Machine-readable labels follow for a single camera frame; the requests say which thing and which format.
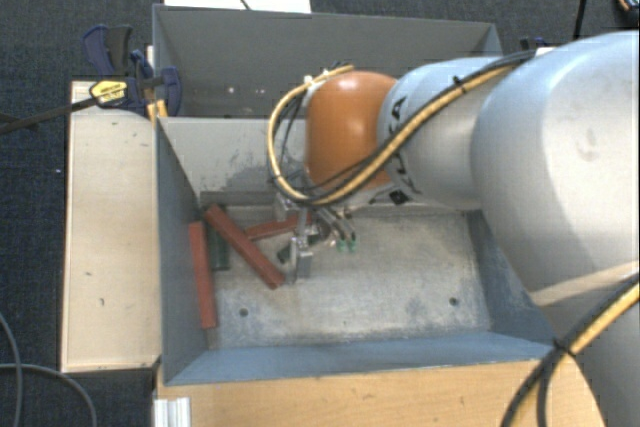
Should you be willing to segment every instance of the gray bin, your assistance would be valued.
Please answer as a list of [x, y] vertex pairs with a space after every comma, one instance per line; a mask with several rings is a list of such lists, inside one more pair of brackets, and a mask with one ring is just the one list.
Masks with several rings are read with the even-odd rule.
[[[269, 290], [231, 254], [215, 274], [220, 325], [200, 329], [187, 225], [212, 202], [266, 220], [264, 118], [332, 61], [400, 76], [500, 53], [490, 24], [156, 6], [156, 68], [178, 66], [181, 116], [156, 137], [163, 375], [167, 384], [375, 372], [541, 357], [552, 333], [482, 215], [418, 205], [358, 211], [355, 253], [316, 251], [309, 280]], [[301, 153], [303, 122], [290, 146]], [[277, 264], [279, 237], [259, 243]]]

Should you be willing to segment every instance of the blue clamp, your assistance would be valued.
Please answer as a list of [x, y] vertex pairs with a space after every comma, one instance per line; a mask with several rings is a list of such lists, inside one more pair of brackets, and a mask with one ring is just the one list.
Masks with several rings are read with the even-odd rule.
[[[124, 76], [121, 80], [127, 83], [128, 100], [118, 109], [146, 116], [150, 100], [144, 98], [143, 90], [153, 88], [156, 96], [165, 100], [169, 116], [177, 116], [182, 102], [182, 83], [177, 68], [167, 66], [161, 70], [159, 77], [154, 77], [153, 68], [140, 50], [127, 54], [130, 35], [131, 28], [127, 26], [109, 28], [96, 25], [82, 37], [82, 50], [100, 78]], [[129, 76], [127, 55], [133, 63], [134, 76]]]

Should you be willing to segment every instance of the wooden block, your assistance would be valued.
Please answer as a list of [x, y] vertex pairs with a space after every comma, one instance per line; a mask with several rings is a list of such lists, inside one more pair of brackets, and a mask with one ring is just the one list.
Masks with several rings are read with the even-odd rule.
[[296, 229], [298, 225], [298, 215], [294, 214], [284, 221], [270, 221], [267, 223], [250, 226], [244, 230], [245, 235], [253, 241], [262, 240], [283, 233], [289, 233]]
[[[158, 397], [191, 397], [193, 427], [497, 427], [537, 361], [305, 379], [162, 385]], [[550, 389], [553, 427], [603, 427], [580, 369], [559, 369]], [[535, 397], [514, 427], [534, 427]]]
[[204, 218], [245, 259], [269, 288], [275, 289], [284, 283], [284, 275], [218, 205], [209, 207]]

